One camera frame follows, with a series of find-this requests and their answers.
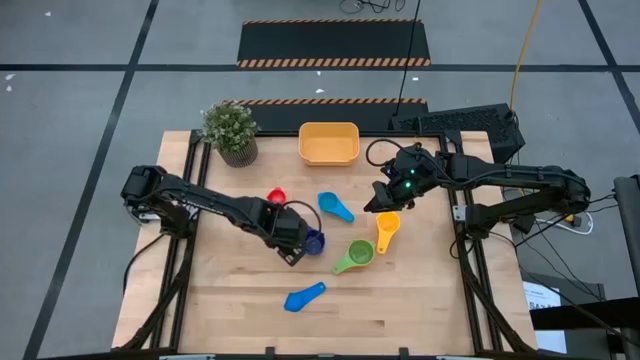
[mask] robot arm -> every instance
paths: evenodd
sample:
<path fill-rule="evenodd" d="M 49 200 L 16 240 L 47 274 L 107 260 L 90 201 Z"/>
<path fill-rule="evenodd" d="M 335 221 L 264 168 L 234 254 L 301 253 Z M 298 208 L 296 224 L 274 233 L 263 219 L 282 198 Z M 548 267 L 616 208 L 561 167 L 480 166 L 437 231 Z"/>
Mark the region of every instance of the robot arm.
<path fill-rule="evenodd" d="M 375 196 L 364 208 L 368 212 L 400 211 L 405 206 L 411 209 L 416 197 L 438 186 L 456 191 L 482 185 L 538 190 L 493 206 L 474 204 L 454 209 L 456 220 L 464 222 L 469 234 L 478 238 L 486 238 L 501 220 L 546 210 L 562 214 L 582 212 L 589 206 L 591 196 L 585 180 L 571 170 L 558 166 L 490 164 L 463 154 L 436 152 L 434 157 L 420 143 L 400 148 L 395 158 L 381 165 L 380 170 L 389 182 L 373 183 Z"/>
<path fill-rule="evenodd" d="M 120 196 L 132 212 L 160 217 L 161 232 L 178 238 L 192 232 L 191 213 L 184 205 L 226 217 L 231 224 L 260 237 L 290 266 L 304 256 L 307 223 L 288 207 L 258 197 L 233 198 L 167 174 L 160 166 L 136 166 Z"/>

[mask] orange bowl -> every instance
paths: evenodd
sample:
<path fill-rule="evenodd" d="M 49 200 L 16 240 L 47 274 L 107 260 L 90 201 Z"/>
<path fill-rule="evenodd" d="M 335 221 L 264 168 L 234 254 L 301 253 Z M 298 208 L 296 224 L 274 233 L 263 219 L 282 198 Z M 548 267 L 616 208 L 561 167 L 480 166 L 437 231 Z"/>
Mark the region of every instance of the orange bowl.
<path fill-rule="evenodd" d="M 309 166 L 349 166 L 360 153 L 360 132 L 350 122 L 304 123 L 298 151 Z"/>

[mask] hazard tape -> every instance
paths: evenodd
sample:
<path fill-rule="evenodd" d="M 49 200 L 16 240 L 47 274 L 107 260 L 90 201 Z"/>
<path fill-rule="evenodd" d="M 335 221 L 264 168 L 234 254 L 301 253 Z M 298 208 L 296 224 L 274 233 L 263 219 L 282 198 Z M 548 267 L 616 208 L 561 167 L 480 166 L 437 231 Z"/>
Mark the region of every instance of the hazard tape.
<path fill-rule="evenodd" d="M 242 25 L 250 24 L 310 24 L 310 23 L 341 23 L 341 22 L 412 22 L 413 19 L 296 19 L 296 20 L 248 20 Z"/>
<path fill-rule="evenodd" d="M 402 98 L 402 104 L 426 104 L 424 98 Z M 299 104 L 397 104 L 398 98 L 358 98 L 358 99 L 262 99 L 223 100 L 223 104 L 238 105 L 299 105 Z"/>
<path fill-rule="evenodd" d="M 251 59 L 240 60 L 241 68 L 292 68 L 292 67 L 395 67 L 405 66 L 407 58 L 328 58 L 328 59 Z M 429 66 L 429 58 L 409 58 L 408 66 Z"/>

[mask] wooden tabletop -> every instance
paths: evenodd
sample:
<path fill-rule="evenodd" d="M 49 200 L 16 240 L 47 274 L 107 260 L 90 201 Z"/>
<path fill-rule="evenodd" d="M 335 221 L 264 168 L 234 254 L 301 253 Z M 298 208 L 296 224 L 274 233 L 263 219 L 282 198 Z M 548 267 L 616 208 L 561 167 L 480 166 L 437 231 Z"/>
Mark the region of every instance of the wooden tabletop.
<path fill-rule="evenodd" d="M 166 132 L 158 164 L 181 175 L 188 132 Z M 462 133 L 465 153 L 491 161 L 486 133 Z M 258 138 L 259 156 L 241 169 L 224 164 L 212 152 L 206 187 L 230 196 L 265 197 L 280 186 L 288 199 L 317 208 L 319 192 L 333 191 L 355 215 L 347 224 L 321 213 L 326 246 L 320 256 L 305 256 L 289 267 L 254 235 L 232 226 L 224 217 L 200 219 L 179 351 L 183 353 L 257 353 L 275 346 L 279 354 L 393 355 L 408 347 L 413 355 L 472 354 L 473 347 L 462 290 L 460 265 L 449 255 L 454 241 L 447 192 L 434 189 L 416 199 L 413 210 L 399 212 L 401 226 L 385 255 L 363 268 L 333 275 L 331 266 L 352 239 L 377 240 L 376 214 L 363 212 L 373 196 L 371 183 L 386 182 L 379 169 L 367 164 L 364 149 L 373 138 L 360 139 L 361 153 L 350 167 L 308 167 L 298 155 L 297 138 Z M 403 146 L 418 140 L 434 153 L 433 138 L 396 138 Z M 194 169 L 198 169 L 201 147 Z M 390 144 L 372 148 L 374 162 L 395 156 Z M 197 170 L 192 182 L 195 182 Z M 502 201 L 497 187 L 473 191 L 476 203 Z M 316 226 L 310 211 L 292 205 Z M 142 227 L 137 250 L 158 234 L 159 225 Z M 493 231 L 511 238 L 506 225 Z M 156 304 L 168 240 L 145 252 L 129 276 L 113 345 L 126 342 Z M 504 240 L 484 241 L 494 300 L 513 328 L 536 348 L 517 258 Z M 319 281 L 327 291 L 298 313 L 283 309 L 289 292 Z M 478 304 L 485 347 L 490 346 L 486 313 Z M 168 343 L 173 309 L 165 320 Z"/>

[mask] yellow cable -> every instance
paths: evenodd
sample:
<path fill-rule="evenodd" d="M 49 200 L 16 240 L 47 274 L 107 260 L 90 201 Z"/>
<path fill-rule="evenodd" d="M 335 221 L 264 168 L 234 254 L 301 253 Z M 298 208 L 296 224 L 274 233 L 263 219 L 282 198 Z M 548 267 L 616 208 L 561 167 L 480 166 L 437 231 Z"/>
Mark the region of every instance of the yellow cable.
<path fill-rule="evenodd" d="M 513 104 L 516 101 L 516 83 L 518 82 L 520 65 L 522 64 L 522 59 L 524 59 L 524 54 L 527 52 L 527 46 L 529 45 L 529 38 L 531 37 L 531 33 L 533 32 L 533 25 L 536 23 L 538 14 L 540 14 L 541 4 L 542 4 L 542 0 L 538 0 L 538 2 L 536 2 L 536 9 L 533 11 L 533 16 L 531 17 L 531 22 L 529 23 L 529 30 L 527 30 L 527 36 L 524 38 L 524 44 L 522 44 L 522 50 L 520 50 L 520 57 L 518 58 L 518 63 L 516 64 L 516 71 L 513 73 L 513 84 L 511 84 L 511 100 L 509 101 L 509 109 L 511 110 L 513 110 Z"/>

